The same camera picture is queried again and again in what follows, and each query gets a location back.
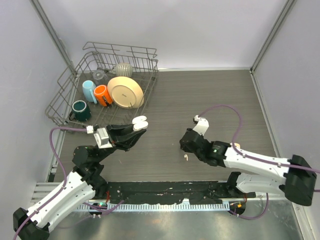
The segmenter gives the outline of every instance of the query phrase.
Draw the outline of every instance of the metal wire basket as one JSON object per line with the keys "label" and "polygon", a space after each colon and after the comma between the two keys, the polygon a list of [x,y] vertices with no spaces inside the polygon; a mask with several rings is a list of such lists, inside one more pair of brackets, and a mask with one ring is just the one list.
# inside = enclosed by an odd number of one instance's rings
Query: metal wire basket
{"label": "metal wire basket", "polygon": [[[156,49],[137,46],[126,46],[100,42],[87,42],[82,48],[85,51],[79,64],[68,66],[57,80],[58,93],[54,96],[45,114],[58,126],[78,127],[88,125],[129,124],[136,116],[142,115],[158,77],[158,60]],[[111,69],[119,63],[129,63],[133,67],[134,79],[143,91],[144,103],[139,108],[121,108],[115,103],[104,107],[88,102],[82,92],[82,83],[93,80],[93,72],[104,70],[109,79],[116,77]],[[85,101],[91,110],[91,119],[79,122],[70,119],[71,106],[74,101]]]}

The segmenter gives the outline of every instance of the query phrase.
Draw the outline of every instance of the orange mug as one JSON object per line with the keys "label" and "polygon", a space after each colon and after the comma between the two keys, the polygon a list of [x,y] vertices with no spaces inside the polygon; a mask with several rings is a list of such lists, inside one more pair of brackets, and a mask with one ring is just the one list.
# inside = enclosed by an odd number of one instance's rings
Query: orange mug
{"label": "orange mug", "polygon": [[106,85],[97,86],[94,89],[93,93],[94,93],[95,98],[98,100],[98,102],[102,106],[107,107],[113,103],[113,100],[110,97],[109,92],[108,92],[108,87]]}

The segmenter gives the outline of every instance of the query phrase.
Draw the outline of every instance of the cream plate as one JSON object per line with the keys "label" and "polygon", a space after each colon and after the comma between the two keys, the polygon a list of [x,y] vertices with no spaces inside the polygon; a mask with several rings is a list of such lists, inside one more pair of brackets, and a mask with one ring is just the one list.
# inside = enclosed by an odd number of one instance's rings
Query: cream plate
{"label": "cream plate", "polygon": [[126,76],[112,78],[108,83],[108,92],[122,108],[139,108],[144,103],[144,93],[139,84]]}

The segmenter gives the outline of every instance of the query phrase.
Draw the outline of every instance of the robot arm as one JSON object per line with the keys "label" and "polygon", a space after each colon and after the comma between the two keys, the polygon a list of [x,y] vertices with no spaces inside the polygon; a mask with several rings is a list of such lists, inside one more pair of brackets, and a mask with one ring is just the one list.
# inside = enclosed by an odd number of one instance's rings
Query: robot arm
{"label": "robot arm", "polygon": [[292,159],[265,156],[243,149],[238,154],[231,144],[221,141],[209,142],[204,134],[209,128],[209,123],[204,117],[196,115],[193,119],[196,126],[188,128],[180,140],[180,148],[210,166],[223,168],[237,168],[256,175],[241,172],[232,172],[228,179],[228,191],[241,193],[263,192],[285,196],[288,200],[303,206],[312,203],[317,175],[296,168],[271,165],[246,156],[253,156],[277,164],[290,164],[310,167],[306,160],[297,155]]}
{"label": "robot arm", "polygon": [[104,168],[100,162],[116,150],[129,151],[146,132],[146,119],[145,116],[136,117],[132,124],[108,125],[98,128],[96,133],[92,126],[88,126],[87,133],[94,133],[97,145],[79,146],[74,150],[72,162],[75,167],[67,176],[65,187],[44,208],[38,211],[63,187],[63,183],[27,210],[19,208],[14,212],[15,231],[28,216],[37,212],[19,232],[19,237],[23,240],[46,240],[50,232],[78,206],[92,198],[101,198],[108,189],[108,183],[100,176]]}

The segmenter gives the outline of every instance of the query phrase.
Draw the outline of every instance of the mug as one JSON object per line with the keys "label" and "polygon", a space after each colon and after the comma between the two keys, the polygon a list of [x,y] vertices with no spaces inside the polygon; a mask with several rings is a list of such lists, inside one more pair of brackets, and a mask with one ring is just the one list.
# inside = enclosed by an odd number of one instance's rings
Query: mug
{"label": "mug", "polygon": [[119,63],[112,68],[111,72],[118,77],[130,78],[134,72],[134,68],[130,63]]}
{"label": "mug", "polygon": [[94,96],[102,106],[109,106],[113,100],[109,95],[108,87],[106,85],[97,86],[94,90]]}
{"label": "mug", "polygon": [[93,76],[95,85],[100,86],[100,85],[108,84],[108,76],[105,73],[105,71],[101,69],[95,70],[93,71],[92,76]]}
{"label": "mug", "polygon": [[85,101],[78,100],[75,101],[71,106],[72,112],[69,114],[69,120],[73,121],[74,119],[79,122],[86,122],[91,118],[91,111],[89,106]]}
{"label": "mug", "polygon": [[95,95],[94,95],[94,90],[96,87],[97,86],[91,80],[84,81],[82,84],[82,91],[83,91],[85,99],[88,102],[94,102],[95,104],[98,103],[97,99],[95,98]]}

